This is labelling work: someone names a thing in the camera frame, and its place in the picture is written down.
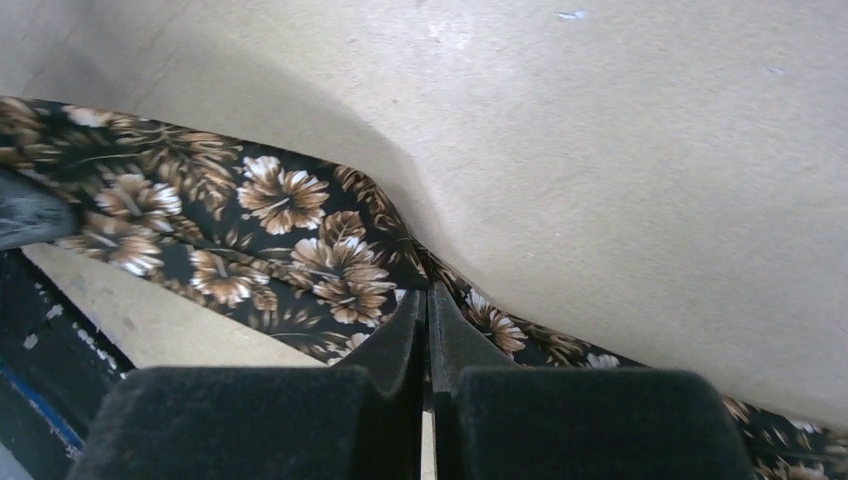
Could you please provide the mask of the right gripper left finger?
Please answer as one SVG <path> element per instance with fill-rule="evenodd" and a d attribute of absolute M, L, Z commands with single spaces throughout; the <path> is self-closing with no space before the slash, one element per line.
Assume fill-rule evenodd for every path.
<path fill-rule="evenodd" d="M 416 479 L 426 296 L 331 367 L 155 367 L 105 398 L 73 479 Z"/>

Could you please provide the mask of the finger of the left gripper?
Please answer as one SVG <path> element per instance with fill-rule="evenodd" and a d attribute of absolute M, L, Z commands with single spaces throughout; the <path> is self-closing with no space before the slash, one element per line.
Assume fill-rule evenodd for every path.
<path fill-rule="evenodd" d="M 71 205 L 47 187 L 1 168 L 1 250 L 52 242 L 77 230 Z"/>

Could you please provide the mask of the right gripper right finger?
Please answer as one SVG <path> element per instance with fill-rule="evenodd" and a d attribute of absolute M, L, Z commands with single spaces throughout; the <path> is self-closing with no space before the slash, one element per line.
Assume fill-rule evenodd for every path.
<path fill-rule="evenodd" d="M 427 294 L 440 479 L 750 479 L 719 393 L 688 371 L 528 368 Z"/>

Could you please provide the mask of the brown floral black tie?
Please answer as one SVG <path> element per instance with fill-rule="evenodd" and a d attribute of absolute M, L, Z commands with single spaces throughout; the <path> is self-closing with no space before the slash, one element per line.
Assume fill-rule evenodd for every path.
<path fill-rule="evenodd" d="M 3 97 L 1 168 L 71 205 L 44 242 L 100 261 L 331 367 L 426 296 L 422 416 L 433 414 L 427 294 L 528 368 L 647 368 L 513 316 L 413 239 L 366 174 L 284 149 L 137 116 Z M 719 394 L 750 479 L 843 479 L 847 436 Z"/>

